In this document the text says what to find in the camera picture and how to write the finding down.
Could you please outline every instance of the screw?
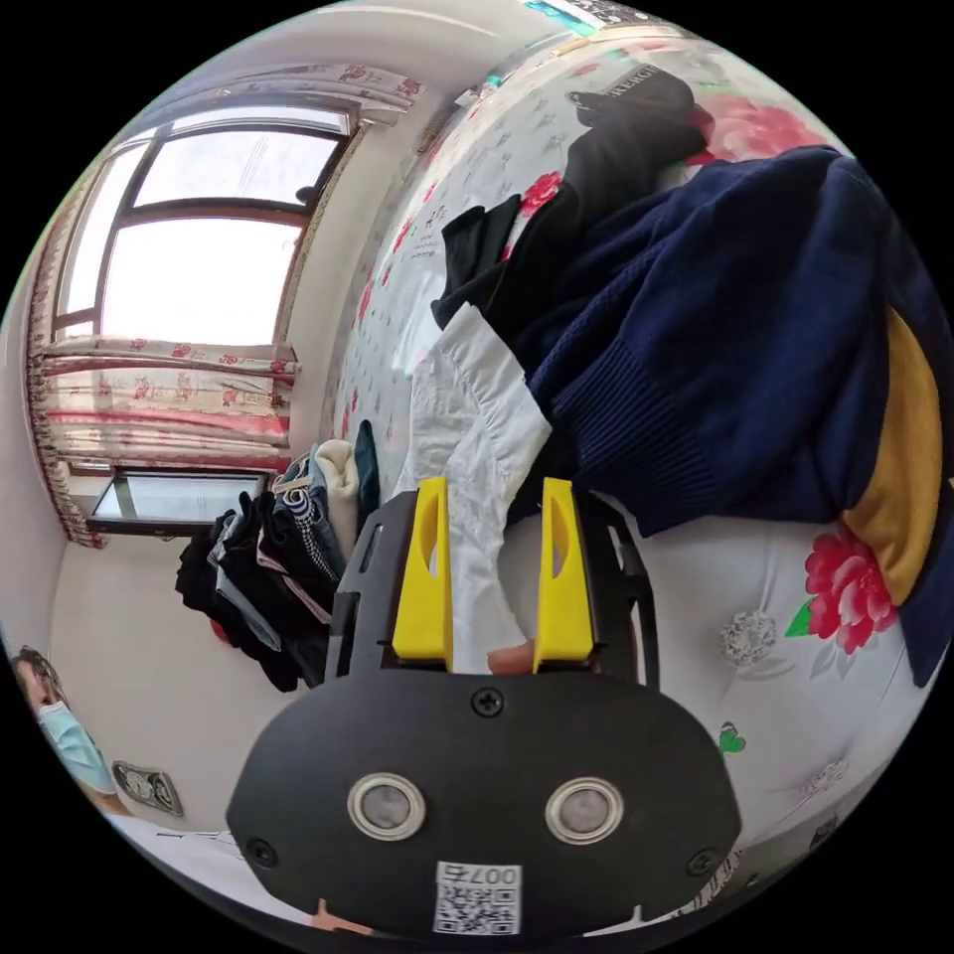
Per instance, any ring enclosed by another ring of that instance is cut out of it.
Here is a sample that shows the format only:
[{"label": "screw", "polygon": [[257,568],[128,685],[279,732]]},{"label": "screw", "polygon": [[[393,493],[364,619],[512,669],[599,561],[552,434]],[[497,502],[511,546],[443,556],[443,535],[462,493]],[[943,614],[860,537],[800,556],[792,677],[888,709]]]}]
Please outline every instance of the screw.
[{"label": "screw", "polygon": [[718,855],[711,848],[703,848],[696,852],[686,865],[686,872],[692,877],[708,875],[715,867]]},{"label": "screw", "polygon": [[248,842],[248,853],[254,862],[263,868],[274,868],[278,864],[275,849],[261,838],[253,838]]},{"label": "screw", "polygon": [[493,718],[504,710],[504,694],[499,689],[478,689],[470,697],[470,708],[483,718]]}]

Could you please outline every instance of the person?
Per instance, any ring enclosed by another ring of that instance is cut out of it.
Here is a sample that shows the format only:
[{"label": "person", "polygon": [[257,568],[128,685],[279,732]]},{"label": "person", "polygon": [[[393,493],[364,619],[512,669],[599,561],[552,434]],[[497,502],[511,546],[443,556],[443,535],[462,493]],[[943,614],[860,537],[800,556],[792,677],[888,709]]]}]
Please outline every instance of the person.
[{"label": "person", "polygon": [[11,660],[17,682],[54,751],[80,790],[112,827],[138,848],[187,877],[248,907],[324,930],[373,934],[330,913],[324,900],[315,914],[272,897],[255,877],[229,832],[183,832],[134,815],[121,801],[102,753],[67,702],[50,662],[30,647]]}]

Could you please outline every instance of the yellow fabric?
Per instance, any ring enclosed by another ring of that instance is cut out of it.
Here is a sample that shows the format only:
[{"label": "yellow fabric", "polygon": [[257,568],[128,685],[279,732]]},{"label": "yellow fabric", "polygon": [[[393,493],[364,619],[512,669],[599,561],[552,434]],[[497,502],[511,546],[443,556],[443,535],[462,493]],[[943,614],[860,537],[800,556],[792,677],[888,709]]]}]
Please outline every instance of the yellow fabric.
[{"label": "yellow fabric", "polygon": [[874,472],[843,520],[873,551],[891,602],[910,595],[930,547],[941,489],[941,408],[910,328],[887,314],[889,382]]}]

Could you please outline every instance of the dark hair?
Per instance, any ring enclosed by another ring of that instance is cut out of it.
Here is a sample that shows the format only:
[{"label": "dark hair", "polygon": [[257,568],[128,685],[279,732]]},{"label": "dark hair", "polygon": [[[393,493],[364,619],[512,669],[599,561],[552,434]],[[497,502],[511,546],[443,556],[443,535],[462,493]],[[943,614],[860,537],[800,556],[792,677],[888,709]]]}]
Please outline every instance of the dark hair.
[{"label": "dark hair", "polygon": [[21,663],[26,663],[33,670],[34,675],[38,679],[46,680],[57,691],[64,702],[67,700],[66,694],[63,691],[63,684],[60,682],[60,677],[53,668],[53,664],[43,653],[36,649],[31,649],[29,646],[24,646],[20,652],[10,660],[10,665],[13,666],[17,682],[20,684],[20,689],[24,695],[27,693],[27,688],[23,685],[23,678],[20,675],[19,666]]}]

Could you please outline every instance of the finger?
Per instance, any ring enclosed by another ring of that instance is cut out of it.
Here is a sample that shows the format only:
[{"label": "finger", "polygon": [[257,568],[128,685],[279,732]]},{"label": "finger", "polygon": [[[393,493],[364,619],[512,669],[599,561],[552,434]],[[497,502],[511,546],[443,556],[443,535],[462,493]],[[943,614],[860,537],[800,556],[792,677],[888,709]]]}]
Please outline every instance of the finger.
[{"label": "finger", "polygon": [[495,676],[523,676],[534,671],[534,641],[511,649],[495,649],[487,654],[487,664]]},{"label": "finger", "polygon": [[328,911],[328,905],[322,898],[318,902],[318,913],[311,918],[312,927],[321,928],[323,931],[351,931],[353,934],[365,934],[370,936],[375,932],[364,924],[355,924],[353,921],[346,921],[344,918],[335,917]]}]

